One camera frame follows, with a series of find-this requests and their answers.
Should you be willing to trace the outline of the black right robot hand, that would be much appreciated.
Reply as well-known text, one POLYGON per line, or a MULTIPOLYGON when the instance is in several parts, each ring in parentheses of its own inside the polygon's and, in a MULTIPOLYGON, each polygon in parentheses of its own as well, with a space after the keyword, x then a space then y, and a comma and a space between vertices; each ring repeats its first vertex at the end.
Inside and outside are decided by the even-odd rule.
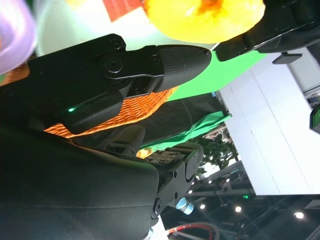
POLYGON ((28 62, 0 88, 0 237, 3 240, 142 240, 192 184, 203 148, 187 142, 137 157, 145 129, 125 128, 103 150, 78 135, 117 116, 125 99, 184 84, 210 64, 192 45, 126 50, 109 34, 28 62))

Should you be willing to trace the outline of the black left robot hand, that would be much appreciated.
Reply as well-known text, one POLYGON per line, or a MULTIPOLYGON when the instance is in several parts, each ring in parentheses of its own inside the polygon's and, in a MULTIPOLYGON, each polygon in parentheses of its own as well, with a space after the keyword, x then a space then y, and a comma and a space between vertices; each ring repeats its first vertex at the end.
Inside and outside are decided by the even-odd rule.
POLYGON ((262 54, 288 52, 320 41, 318 0, 265 0, 262 19, 247 32, 215 48, 224 62, 251 51, 262 54))

